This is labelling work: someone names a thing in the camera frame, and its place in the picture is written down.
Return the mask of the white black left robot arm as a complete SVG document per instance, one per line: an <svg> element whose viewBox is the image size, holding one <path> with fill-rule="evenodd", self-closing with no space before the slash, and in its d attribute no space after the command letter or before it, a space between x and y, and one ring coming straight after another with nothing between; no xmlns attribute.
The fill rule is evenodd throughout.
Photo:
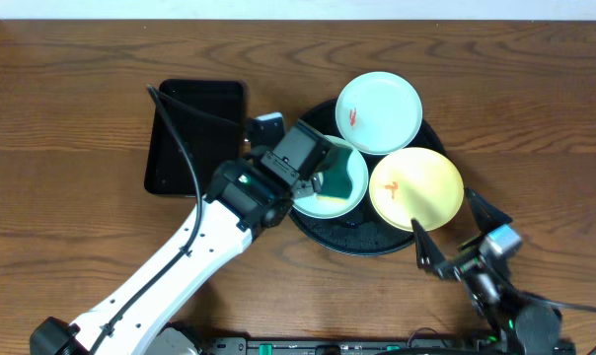
<svg viewBox="0 0 596 355"><path fill-rule="evenodd" d="M222 163L180 228L126 282L71 322L50 317L30 337L33 354L143 354L164 325L224 264L293 205L294 189L334 144L298 121L276 147Z"/></svg>

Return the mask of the green yellow sponge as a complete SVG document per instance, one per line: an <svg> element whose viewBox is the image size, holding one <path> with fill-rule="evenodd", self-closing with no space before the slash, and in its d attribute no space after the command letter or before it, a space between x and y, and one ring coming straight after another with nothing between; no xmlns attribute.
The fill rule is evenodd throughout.
<svg viewBox="0 0 596 355"><path fill-rule="evenodd" d="M321 201L345 203L351 195L353 183L348 173L348 161L352 150L348 147L336 147L318 167L320 190L316 197Z"/></svg>

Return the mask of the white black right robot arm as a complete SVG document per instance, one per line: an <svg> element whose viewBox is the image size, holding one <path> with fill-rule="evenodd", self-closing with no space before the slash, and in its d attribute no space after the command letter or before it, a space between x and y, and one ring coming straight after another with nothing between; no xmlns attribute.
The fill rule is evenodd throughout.
<svg viewBox="0 0 596 355"><path fill-rule="evenodd" d="M490 326L463 340L448 339L449 354L560 354L571 347L560 340L561 313L555 306L533 301L509 281L508 259L521 247L511 228L513 219L474 190L465 189L480 234L458 246L447 258L420 222L411 220L417 266L441 280L457 281L477 313Z"/></svg>

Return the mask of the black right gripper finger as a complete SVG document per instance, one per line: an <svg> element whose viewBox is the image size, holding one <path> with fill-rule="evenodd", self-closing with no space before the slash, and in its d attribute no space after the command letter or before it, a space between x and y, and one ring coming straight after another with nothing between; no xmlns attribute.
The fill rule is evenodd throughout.
<svg viewBox="0 0 596 355"><path fill-rule="evenodd" d="M513 222L509 215L487 202L473 189L466 187L465 197L469 202L475 222L482 233L488 234L503 225L509 225Z"/></svg>
<svg viewBox="0 0 596 355"><path fill-rule="evenodd" d="M416 219L411 220L411 225L415 238L417 267L427 273L442 274L447 265L444 254Z"/></svg>

